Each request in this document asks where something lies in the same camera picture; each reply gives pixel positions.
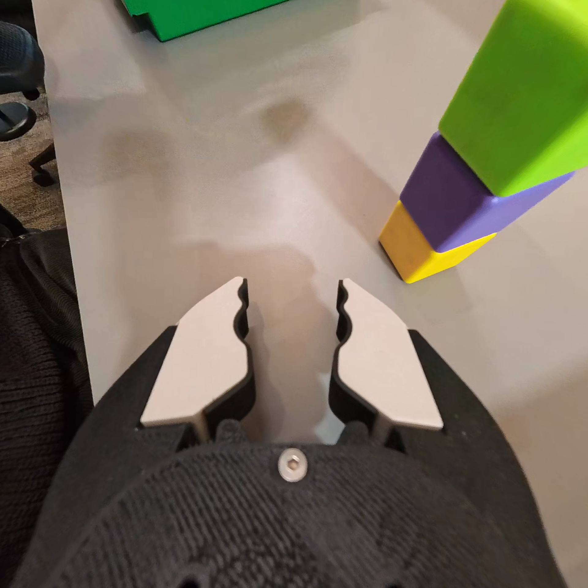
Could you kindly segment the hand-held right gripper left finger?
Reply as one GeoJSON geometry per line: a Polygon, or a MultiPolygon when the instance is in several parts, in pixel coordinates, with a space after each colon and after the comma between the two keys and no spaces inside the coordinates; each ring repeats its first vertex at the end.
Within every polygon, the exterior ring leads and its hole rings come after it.
{"type": "Polygon", "coordinates": [[[141,415],[144,428],[189,424],[214,437],[224,419],[243,419],[255,401],[247,279],[234,277],[178,321],[141,415]]]}

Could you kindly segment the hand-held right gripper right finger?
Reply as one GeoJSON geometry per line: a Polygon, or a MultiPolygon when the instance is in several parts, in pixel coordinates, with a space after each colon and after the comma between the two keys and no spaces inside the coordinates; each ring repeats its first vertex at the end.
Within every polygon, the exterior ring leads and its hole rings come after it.
{"type": "Polygon", "coordinates": [[[443,419],[401,318],[351,279],[337,285],[329,407],[344,424],[362,423],[373,443],[393,430],[443,430],[443,419]]]}

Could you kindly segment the yellow cube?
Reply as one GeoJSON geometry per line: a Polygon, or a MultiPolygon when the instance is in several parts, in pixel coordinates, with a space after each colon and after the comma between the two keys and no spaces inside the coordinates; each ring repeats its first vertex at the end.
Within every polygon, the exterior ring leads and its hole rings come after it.
{"type": "Polygon", "coordinates": [[[495,236],[493,233],[447,252],[437,252],[398,201],[380,233],[379,243],[401,279],[410,284],[457,266],[495,236]]]}

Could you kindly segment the purple cube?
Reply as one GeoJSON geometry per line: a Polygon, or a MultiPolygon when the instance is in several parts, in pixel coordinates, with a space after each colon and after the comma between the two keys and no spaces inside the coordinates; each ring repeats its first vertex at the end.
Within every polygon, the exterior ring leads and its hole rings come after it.
{"type": "Polygon", "coordinates": [[[437,131],[403,188],[400,201],[430,247],[444,253],[502,231],[574,174],[511,196],[495,196],[437,131]]]}

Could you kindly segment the lime green cube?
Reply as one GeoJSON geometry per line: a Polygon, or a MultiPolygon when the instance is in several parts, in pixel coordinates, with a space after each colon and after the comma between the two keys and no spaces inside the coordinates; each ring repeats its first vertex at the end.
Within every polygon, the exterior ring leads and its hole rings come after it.
{"type": "Polygon", "coordinates": [[[587,1],[506,1],[439,123],[496,196],[587,166],[587,1]]]}

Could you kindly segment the green plastic bin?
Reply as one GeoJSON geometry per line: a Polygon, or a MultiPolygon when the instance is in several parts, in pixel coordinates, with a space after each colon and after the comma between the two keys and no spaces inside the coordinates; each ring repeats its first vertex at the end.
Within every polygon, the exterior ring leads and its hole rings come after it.
{"type": "Polygon", "coordinates": [[[131,17],[146,19],[159,41],[237,19],[283,1],[122,1],[131,17]]]}

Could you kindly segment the grey desk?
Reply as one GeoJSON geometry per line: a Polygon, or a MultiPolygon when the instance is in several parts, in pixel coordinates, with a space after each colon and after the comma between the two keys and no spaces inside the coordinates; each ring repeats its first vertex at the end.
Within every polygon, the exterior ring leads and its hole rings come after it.
{"type": "Polygon", "coordinates": [[[457,267],[379,234],[502,1],[290,1],[160,43],[119,1],[35,1],[92,393],[248,280],[266,442],[334,442],[337,283],[418,330],[500,424],[587,587],[587,169],[457,267]]]}

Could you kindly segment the black swivel chair base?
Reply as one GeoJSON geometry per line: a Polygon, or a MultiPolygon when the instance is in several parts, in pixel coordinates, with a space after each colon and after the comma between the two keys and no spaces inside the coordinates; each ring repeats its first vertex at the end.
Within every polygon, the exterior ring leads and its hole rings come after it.
{"type": "Polygon", "coordinates": [[[1,103],[1,142],[28,133],[37,116],[28,103],[40,97],[45,59],[34,37],[24,28],[1,22],[1,95],[21,94],[26,102],[1,103]]]}

